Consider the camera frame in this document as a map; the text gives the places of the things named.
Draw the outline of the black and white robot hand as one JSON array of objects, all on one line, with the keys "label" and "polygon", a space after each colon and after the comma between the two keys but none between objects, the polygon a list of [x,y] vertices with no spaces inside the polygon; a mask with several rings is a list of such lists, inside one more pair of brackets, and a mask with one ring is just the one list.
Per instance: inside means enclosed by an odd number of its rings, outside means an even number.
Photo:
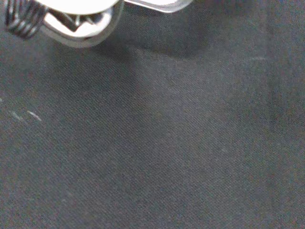
[{"label": "black and white robot hand", "polygon": [[125,0],[2,0],[3,27],[27,40],[38,32],[70,47],[100,44],[115,29]]}]

